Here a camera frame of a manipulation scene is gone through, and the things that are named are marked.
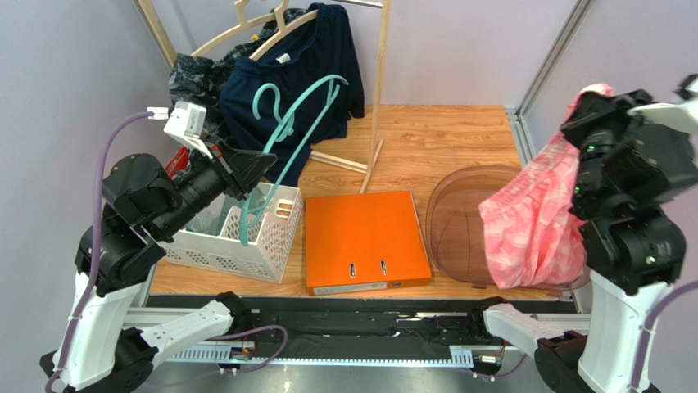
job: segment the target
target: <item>transparent brown basket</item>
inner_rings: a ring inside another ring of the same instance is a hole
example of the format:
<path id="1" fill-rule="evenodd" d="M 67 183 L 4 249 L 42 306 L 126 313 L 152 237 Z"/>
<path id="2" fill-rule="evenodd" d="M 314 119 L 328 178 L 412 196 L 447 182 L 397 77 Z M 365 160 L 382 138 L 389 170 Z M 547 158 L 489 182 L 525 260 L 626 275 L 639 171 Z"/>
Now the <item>transparent brown basket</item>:
<path id="1" fill-rule="evenodd" d="M 471 282 L 475 288 L 494 285 L 487 270 L 483 220 L 478 205 L 510 182 L 520 169 L 506 165 L 474 166 L 446 176 L 429 198 L 426 221 L 429 259 L 448 277 Z M 536 285 L 558 296 L 582 287 L 582 276 L 565 285 Z"/>

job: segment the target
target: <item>hanging clothes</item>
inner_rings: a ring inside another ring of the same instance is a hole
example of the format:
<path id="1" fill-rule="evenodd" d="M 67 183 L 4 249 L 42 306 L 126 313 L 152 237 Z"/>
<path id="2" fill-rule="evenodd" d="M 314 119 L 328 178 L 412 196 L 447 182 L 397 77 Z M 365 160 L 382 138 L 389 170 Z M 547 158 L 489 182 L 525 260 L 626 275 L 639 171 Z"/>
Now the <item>hanging clothes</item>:
<path id="1" fill-rule="evenodd" d="M 352 116 L 364 117 L 364 88 L 347 11 L 339 5 L 318 3 L 311 4 L 307 11 L 314 10 L 318 11 L 316 19 L 298 27 L 259 61 L 246 57 L 238 59 L 220 94 L 219 107 L 240 148 L 262 150 L 278 124 L 273 115 L 274 95 L 271 93 L 260 99 L 261 119 L 255 119 L 252 114 L 252 99 L 263 84 L 272 83 L 279 88 L 282 96 L 279 112 L 283 115 L 316 80 L 336 74 L 349 82 L 348 86 L 340 87 L 337 99 L 313 132 L 310 143 L 345 138 L 347 121 Z M 326 99 L 326 90 L 318 89 L 296 110 L 293 133 L 272 147 L 271 152 L 278 160 L 267 173 L 268 180 L 276 181 Z M 297 186 L 309 157 L 310 144 L 304 146 L 293 161 L 283 185 Z"/>
<path id="2" fill-rule="evenodd" d="M 607 84 L 584 88 L 565 120 L 586 92 L 614 94 Z M 569 284 L 582 275 L 583 221 L 568 212 L 578 167 L 579 150 L 557 131 L 514 180 L 478 206 L 487 269 L 500 289 Z"/>
<path id="3" fill-rule="evenodd" d="M 288 8 L 283 13 L 283 18 L 289 23 L 305 13 L 306 10 L 302 8 Z M 258 39 L 236 45 L 220 60 L 178 53 L 170 73 L 172 101 L 186 101 L 204 106 L 206 108 L 204 128 L 209 133 L 225 139 L 230 146 L 235 146 L 228 126 L 225 124 L 225 118 L 218 109 L 220 91 L 235 70 L 238 59 L 249 57 L 277 31 L 275 20 L 265 23 L 257 35 Z"/>

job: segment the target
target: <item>white wall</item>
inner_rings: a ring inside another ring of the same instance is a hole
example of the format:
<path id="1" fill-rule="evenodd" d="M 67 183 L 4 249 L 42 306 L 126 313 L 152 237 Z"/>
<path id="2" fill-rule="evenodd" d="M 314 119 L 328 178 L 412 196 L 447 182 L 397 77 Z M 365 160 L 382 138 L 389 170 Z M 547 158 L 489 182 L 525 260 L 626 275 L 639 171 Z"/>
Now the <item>white wall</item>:
<path id="1" fill-rule="evenodd" d="M 693 0 L 596 1 L 527 119 L 540 150 L 562 122 L 565 107 L 584 86 L 606 82 L 616 93 L 645 88 L 672 98 L 681 79 L 698 72 L 698 2 Z M 698 146 L 698 138 L 693 139 Z M 665 210 L 688 240 L 681 282 L 698 279 L 698 188 Z M 698 294 L 665 311 L 650 364 L 650 378 L 663 393 L 694 391 Z"/>
<path id="2" fill-rule="evenodd" d="M 232 0 L 153 0 L 174 49 L 191 53 L 237 24 Z M 293 0 L 307 7 L 311 0 Z M 278 4 L 253 0 L 247 16 Z M 395 0 L 388 35 L 384 104 L 517 106 L 574 0 Z M 342 4 L 373 102 L 380 10 Z M 220 58 L 252 33 L 211 53 Z"/>
<path id="3" fill-rule="evenodd" d="M 131 1 L 2 2 L 0 37 L 0 380 L 39 392 L 39 356 L 60 344 L 92 223 L 97 150 L 127 115 L 170 104 L 169 71 Z M 171 156 L 159 123 L 124 130 L 107 165 Z"/>

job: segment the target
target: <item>clothing rack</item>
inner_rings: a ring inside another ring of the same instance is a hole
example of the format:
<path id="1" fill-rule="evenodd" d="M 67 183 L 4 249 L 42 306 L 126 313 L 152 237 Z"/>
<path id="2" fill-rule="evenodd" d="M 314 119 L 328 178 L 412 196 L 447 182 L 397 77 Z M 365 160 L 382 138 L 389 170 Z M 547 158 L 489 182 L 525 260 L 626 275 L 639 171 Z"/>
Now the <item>clothing rack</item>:
<path id="1" fill-rule="evenodd" d="M 381 92 L 383 91 L 383 65 L 385 62 L 385 52 L 388 45 L 388 21 L 390 19 L 390 8 L 391 0 L 383 0 L 383 2 L 371 2 L 366 0 L 331 0 L 334 2 L 344 2 L 347 4 L 354 4 L 363 7 L 379 8 L 381 10 L 381 20 L 380 20 L 380 33 L 378 36 L 378 67 L 376 70 L 376 84 L 374 86 L 374 104 L 373 113 L 371 118 L 371 135 L 370 135 L 370 148 L 369 148 L 369 160 L 366 164 L 360 162 L 355 162 L 351 160 L 345 160 L 340 157 L 331 156 L 329 154 L 320 153 L 318 151 L 313 151 L 310 154 L 311 160 L 316 160 L 319 162 L 324 162 L 325 164 L 337 166 L 339 168 L 344 168 L 359 172 L 364 174 L 364 181 L 361 184 L 359 193 L 364 193 L 369 185 L 371 179 L 371 174 L 373 174 L 376 160 L 380 151 L 383 148 L 383 140 L 378 139 L 378 118 L 380 116 L 380 98 Z M 160 22 L 160 18 L 155 11 L 155 7 L 152 5 L 151 0 L 138 0 L 138 5 L 141 8 L 141 12 L 145 17 L 146 22 L 150 26 L 153 36 L 157 41 L 162 53 L 165 56 L 168 64 L 172 67 L 175 64 L 175 47 L 172 46 L 172 42 L 165 31 L 165 28 Z"/>

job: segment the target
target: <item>wooden hanger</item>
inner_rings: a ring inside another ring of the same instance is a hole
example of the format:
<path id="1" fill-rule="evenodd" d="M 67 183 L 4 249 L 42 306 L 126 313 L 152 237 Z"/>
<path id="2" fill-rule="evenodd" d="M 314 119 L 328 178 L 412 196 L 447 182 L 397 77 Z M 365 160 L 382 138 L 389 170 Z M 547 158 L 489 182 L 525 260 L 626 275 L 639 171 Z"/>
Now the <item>wooden hanger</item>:
<path id="1" fill-rule="evenodd" d="M 279 41 L 281 41 L 283 38 L 289 35 L 293 30 L 301 27 L 305 23 L 310 22 L 311 20 L 314 20 L 318 17 L 318 12 L 317 10 L 315 10 L 306 13 L 304 16 L 301 16 L 298 19 L 286 25 L 286 20 L 283 18 L 283 12 L 286 11 L 286 9 L 288 8 L 289 2 L 290 0 L 283 0 L 281 4 L 279 4 L 279 6 L 274 9 L 274 15 L 276 16 L 276 25 L 278 26 L 279 31 L 276 34 L 272 35 L 271 38 L 269 38 L 265 43 L 262 44 L 262 46 L 260 46 L 254 53 L 252 53 L 252 56 L 250 56 L 250 60 L 260 60 L 260 58 L 265 53 L 267 53 L 267 51 L 269 51 L 274 45 L 276 45 L 277 43 L 279 43 Z"/>
<path id="2" fill-rule="evenodd" d="M 238 13 L 238 20 L 240 21 L 240 23 L 237 26 L 233 27 L 232 29 L 228 29 L 221 34 L 218 34 L 211 41 L 203 44 L 202 47 L 198 48 L 196 51 L 194 51 L 194 53 L 192 53 L 192 56 L 205 56 L 208 52 L 211 51 L 211 49 L 221 45 L 226 39 L 234 37 L 235 35 L 238 35 L 238 34 L 242 33 L 243 31 L 249 30 L 255 26 L 261 25 L 261 24 L 266 23 L 266 22 L 271 22 L 272 20 L 279 19 L 275 15 L 275 13 L 272 12 L 270 14 L 258 16 L 257 18 L 247 20 L 247 16 L 245 15 L 245 6 L 249 2 L 250 2 L 250 0 L 237 0 L 235 2 L 235 11 Z M 288 6 L 288 0 L 284 0 L 284 2 L 282 2 L 279 7 L 283 7 L 283 9 L 285 10 L 287 6 Z"/>

